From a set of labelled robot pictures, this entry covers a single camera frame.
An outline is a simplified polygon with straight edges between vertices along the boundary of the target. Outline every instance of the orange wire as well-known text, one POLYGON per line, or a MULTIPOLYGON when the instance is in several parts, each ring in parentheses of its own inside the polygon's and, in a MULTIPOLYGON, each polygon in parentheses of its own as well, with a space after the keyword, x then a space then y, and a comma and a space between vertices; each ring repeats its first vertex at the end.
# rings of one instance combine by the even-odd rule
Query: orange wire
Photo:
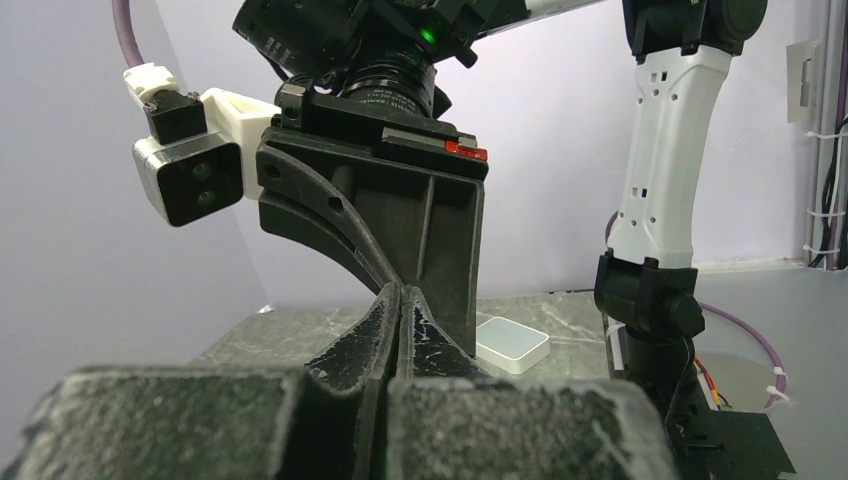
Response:
POLYGON ((704 364, 701 363, 701 360, 699 360, 698 357, 695 357, 695 365, 704 372, 704 378, 707 380, 707 386, 710 387, 710 391, 717 390, 712 375, 710 375, 710 372, 707 371, 707 368, 704 367, 704 364))

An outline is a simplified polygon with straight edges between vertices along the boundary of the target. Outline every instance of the gray stone surface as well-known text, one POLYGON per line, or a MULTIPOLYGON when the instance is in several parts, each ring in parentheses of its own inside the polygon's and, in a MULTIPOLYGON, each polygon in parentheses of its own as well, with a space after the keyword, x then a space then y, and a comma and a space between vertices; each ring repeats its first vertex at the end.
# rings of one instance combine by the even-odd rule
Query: gray stone surface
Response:
POLYGON ((678 478, 659 415, 633 384, 396 380, 389 402, 387 478, 678 478))
POLYGON ((301 368, 71 373, 33 411, 0 478, 279 478, 304 376, 301 368))
MULTIPOLYGON (((294 365, 353 326, 367 306, 252 315, 192 362, 195 365, 294 365)), ((591 293, 482 299, 477 324, 502 316, 551 336, 551 354, 521 378, 606 378, 601 316, 591 293)), ((480 361, 493 376, 514 378, 480 361)))

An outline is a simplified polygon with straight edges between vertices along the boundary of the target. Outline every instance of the camera lens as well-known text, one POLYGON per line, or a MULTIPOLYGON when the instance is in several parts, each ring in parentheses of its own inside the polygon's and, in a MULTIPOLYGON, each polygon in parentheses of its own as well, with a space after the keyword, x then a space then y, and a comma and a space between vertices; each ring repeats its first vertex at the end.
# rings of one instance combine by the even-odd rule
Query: camera lens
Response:
POLYGON ((400 38, 364 41, 342 96, 412 115, 433 116, 436 69, 420 47, 400 38))
POLYGON ((191 174, 195 180, 203 181, 212 175, 212 167, 208 163, 199 163, 191 170, 191 174))
POLYGON ((211 207, 215 203, 217 195, 212 190, 207 190, 197 196, 197 204, 201 207, 211 207))

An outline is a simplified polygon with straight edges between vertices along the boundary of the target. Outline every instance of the cable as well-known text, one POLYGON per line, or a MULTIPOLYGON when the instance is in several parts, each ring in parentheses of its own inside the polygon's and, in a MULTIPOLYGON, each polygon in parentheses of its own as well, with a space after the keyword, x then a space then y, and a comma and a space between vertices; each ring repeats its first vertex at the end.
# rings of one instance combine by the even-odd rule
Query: cable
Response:
POLYGON ((701 373, 704 374, 704 380, 707 381, 707 388, 709 388, 710 395, 712 395, 713 401, 715 402, 716 406, 720 406, 721 395, 719 395, 718 388, 715 386, 713 376, 710 375, 710 372, 707 370, 707 367, 705 367, 704 364, 701 363, 701 360, 697 356, 695 357, 695 365, 697 365, 701 373))
MULTIPOLYGON (((840 133, 842 133, 842 130, 845 128, 846 125, 848 125, 848 117, 843 118, 842 121, 836 126, 836 128, 834 129, 834 134, 839 135, 840 133)), ((840 139, 837 140, 837 142, 838 142, 837 147, 841 143, 840 140, 841 140, 841 137, 840 137, 840 139)), ((835 186, 834 184, 836 183, 836 169, 837 169, 838 164, 841 163, 840 161, 837 161, 839 159, 839 155, 840 155, 839 149, 834 148, 833 153, 831 155, 831 159, 830 159, 830 167, 827 170, 827 174, 825 175, 824 185, 822 186, 822 196, 821 196, 821 212, 822 213, 831 212, 832 208, 834 206, 834 204, 833 204, 834 200, 839 199, 838 191, 836 189, 834 189, 834 186, 835 186)), ((821 238, 821 244, 819 246, 820 251, 832 250, 831 244, 832 244, 832 241, 835 239, 833 237, 833 231, 835 230, 835 227, 837 225, 836 222, 837 222, 837 219, 835 217, 831 217, 831 218, 822 217, 822 238, 821 238)), ((824 260, 826 256, 827 256, 827 254, 825 254, 825 253, 820 253, 820 254, 816 255, 816 257, 812 261, 810 261, 810 263, 807 266, 811 267, 811 268, 817 268, 819 265, 821 265, 822 260, 824 260)))
POLYGON ((842 173, 842 138, 836 141, 836 169, 833 176, 833 194, 830 200, 830 214, 831 220, 834 220, 833 214, 836 213, 836 205, 839 203, 839 177, 841 177, 842 173))
POLYGON ((682 453, 681 447, 683 446, 679 445, 679 442, 673 442, 669 432, 673 431, 672 429, 677 429, 677 425, 674 424, 674 411, 677 410, 677 404, 680 402, 680 390, 685 383, 684 380, 686 379, 686 372, 689 371, 689 368, 692 367, 692 364, 695 362, 695 344, 692 342, 692 339, 686 337, 683 339, 683 343, 686 346, 686 364, 683 366, 683 370, 680 372, 680 377, 677 379, 677 385, 674 387, 674 393, 671 395, 671 402, 669 402, 668 411, 665 414, 666 438, 668 438, 669 443, 673 447, 677 444, 676 450, 678 450, 678 453, 682 453))
MULTIPOLYGON (((737 326, 739 326, 740 328, 742 328, 742 330, 745 330, 746 332, 748 332, 748 334, 751 335, 752 337, 754 337, 754 340, 756 340, 757 343, 760 344, 760 346, 763 348, 763 350, 769 356, 769 358, 771 359, 772 365, 775 368, 780 368, 780 371, 783 371, 783 368, 784 368, 783 367, 783 360, 780 359, 780 355, 777 354, 777 351, 774 349, 774 347, 772 347, 771 344, 768 342, 768 340, 766 340, 766 338, 760 332, 758 332, 754 327, 752 327, 751 325, 748 325, 745 321, 743 321, 739 317, 737 317, 737 316, 735 316, 731 313, 725 312, 724 310, 722 310, 720 308, 713 307, 712 305, 707 305, 706 303, 701 303, 700 305, 701 305, 701 308, 706 310, 707 312, 710 312, 714 315, 718 315, 719 317, 722 317, 726 320, 729 320, 730 322, 732 322, 732 323, 736 324, 737 326)), ((785 375, 777 375, 777 380, 775 382, 775 388, 781 394, 786 393, 786 376, 785 375)), ((780 398, 781 398, 781 396, 778 395, 778 394, 773 394, 771 397, 769 397, 769 400, 766 403, 766 409, 771 408, 775 403, 777 403, 780 400, 780 398)))
MULTIPOLYGON (((848 196, 845 198, 845 206, 848 208, 848 196)), ((842 233, 839 236, 839 254, 837 256, 836 267, 840 270, 848 268, 848 225, 845 221, 842 222, 842 233)))
POLYGON ((615 213, 612 214, 609 221, 607 222, 607 228, 606 228, 606 230, 604 230, 604 243, 609 241, 609 236, 612 234, 612 226, 613 226, 613 224, 615 224, 615 220, 617 218, 618 218, 618 212, 615 212, 615 213))
MULTIPOLYGON (((845 20, 843 22, 843 35, 842 35, 842 62, 839 68, 839 91, 837 93, 836 99, 836 120, 841 123, 834 129, 834 134, 839 135, 842 131, 842 127, 845 126, 846 122, 846 97, 848 97, 848 9, 845 10, 845 20)), ((833 188, 835 180, 835 166, 837 163, 837 152, 836 148, 833 149, 833 156, 830 161, 830 168, 828 168, 827 175, 825 178, 825 185, 822 187, 822 213, 830 211, 830 205, 825 205, 825 197, 833 197, 837 200, 839 199, 838 189, 833 188)), ((828 251, 834 250, 836 236, 834 235, 834 231, 836 227, 839 225, 838 219, 835 217, 831 218, 822 218, 822 241, 821 246, 819 247, 820 251, 828 251)), ((820 253, 816 255, 816 257, 810 262, 808 266, 810 267, 818 267, 822 260, 828 256, 830 260, 830 269, 833 270, 834 263, 838 266, 840 263, 844 263, 845 254, 840 251, 838 255, 833 254, 823 254, 820 253)))
POLYGON ((121 53, 124 54, 127 67, 143 65, 144 58, 138 50, 132 28, 130 0, 112 0, 112 20, 115 22, 115 33, 118 35, 118 43, 121 45, 121 53))
POLYGON ((722 394, 720 394, 720 393, 716 393, 716 394, 718 395, 718 398, 720 398, 720 399, 721 399, 722 403, 724 403, 724 406, 725 406, 725 407, 727 407, 727 408, 733 408, 733 406, 730 404, 730 402, 728 402, 728 401, 727 401, 727 399, 726 399, 726 398, 724 398, 724 395, 722 395, 722 394))

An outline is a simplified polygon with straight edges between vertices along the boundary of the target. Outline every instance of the small white container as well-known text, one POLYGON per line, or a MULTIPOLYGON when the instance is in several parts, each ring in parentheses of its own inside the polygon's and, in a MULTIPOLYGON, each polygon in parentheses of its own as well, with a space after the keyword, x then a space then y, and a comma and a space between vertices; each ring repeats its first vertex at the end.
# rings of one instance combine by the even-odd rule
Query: small white container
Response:
POLYGON ((477 327, 477 357, 521 375, 551 353, 550 337, 504 317, 477 327))

